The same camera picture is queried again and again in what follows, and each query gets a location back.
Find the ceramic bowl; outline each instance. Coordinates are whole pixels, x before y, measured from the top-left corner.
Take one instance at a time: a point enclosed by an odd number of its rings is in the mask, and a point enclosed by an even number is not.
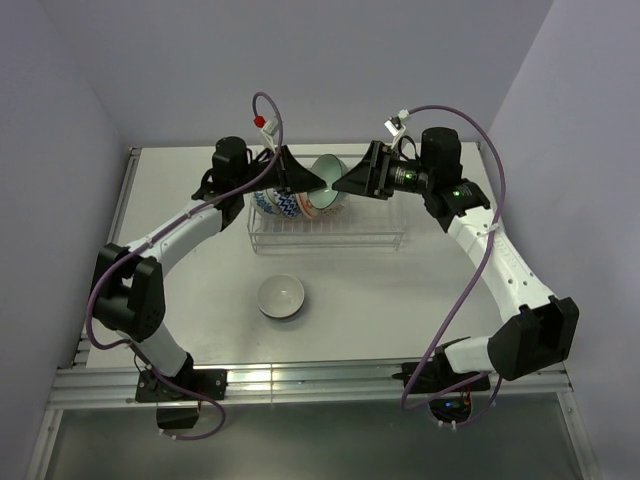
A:
[[[313,190],[308,193],[311,204],[318,210],[340,205],[347,197],[347,194],[344,192],[336,192],[331,186],[333,182],[349,171],[345,163],[335,155],[326,154],[314,162],[311,171],[327,183],[326,188]]]
[[[309,194],[307,192],[296,193],[296,201],[300,207],[300,211],[307,218],[316,218],[320,215],[320,210],[313,206],[311,200],[309,200]]]
[[[340,203],[338,205],[334,205],[332,207],[321,210],[321,215],[323,217],[332,217],[342,212],[342,210],[344,210],[344,204]]]
[[[273,189],[254,192],[251,195],[251,205],[263,217],[277,217],[282,215],[276,202]]]
[[[300,207],[296,201],[295,195],[288,195],[278,190],[274,190],[276,204],[280,208],[282,214],[287,218],[296,218],[300,215]]]
[[[304,287],[293,275],[274,275],[260,284],[256,299],[267,317],[284,320],[302,308]]]

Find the dish rack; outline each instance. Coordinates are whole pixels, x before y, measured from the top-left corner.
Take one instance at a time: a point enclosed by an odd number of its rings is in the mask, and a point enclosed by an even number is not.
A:
[[[309,252],[330,247],[380,247],[397,251],[405,233],[400,195],[387,201],[349,196],[332,215],[295,219],[260,215],[249,208],[247,229],[255,253]]]

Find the white tabletop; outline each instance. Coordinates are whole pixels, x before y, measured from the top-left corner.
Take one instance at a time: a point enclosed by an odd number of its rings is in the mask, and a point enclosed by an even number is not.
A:
[[[350,166],[367,145],[322,146]],[[319,146],[291,146],[309,165]],[[182,209],[211,166],[213,147],[145,148],[135,171],[118,238],[140,238]],[[478,148],[463,144],[464,176],[495,205]],[[323,249],[318,255],[256,255],[245,207],[224,232],[187,255],[165,279],[165,323],[197,364],[285,363],[421,356],[471,278],[471,261],[432,219],[417,195],[402,196],[408,226],[399,252]],[[265,318],[256,305],[260,282],[297,276],[306,302],[288,323]],[[102,341],[118,338],[95,322]],[[443,342],[490,335],[498,308],[480,282]],[[92,349],[88,368],[132,365],[130,350]]]

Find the patterned bowl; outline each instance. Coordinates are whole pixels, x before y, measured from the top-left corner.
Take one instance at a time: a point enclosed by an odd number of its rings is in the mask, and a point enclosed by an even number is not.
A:
[[[296,201],[300,207],[300,211],[307,218],[316,218],[320,214],[320,210],[313,206],[307,192],[296,193]]]
[[[295,195],[288,195],[284,192],[274,190],[274,196],[282,214],[287,218],[296,218],[300,215],[300,207]]]
[[[282,215],[272,188],[261,192],[254,192],[253,195],[251,195],[251,205],[253,205],[256,212],[263,217],[277,217]]]

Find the gray wall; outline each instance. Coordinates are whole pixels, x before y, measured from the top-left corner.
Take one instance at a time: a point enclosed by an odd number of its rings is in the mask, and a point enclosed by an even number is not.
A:
[[[22,478],[73,354],[125,150],[34,0],[0,6],[0,477]]]
[[[424,103],[488,128],[552,1],[42,3],[125,140],[157,146],[254,138],[256,90],[289,141],[384,138],[389,115]]]
[[[568,362],[606,478],[638,478],[640,3],[556,0],[491,129],[510,235],[581,310]]]

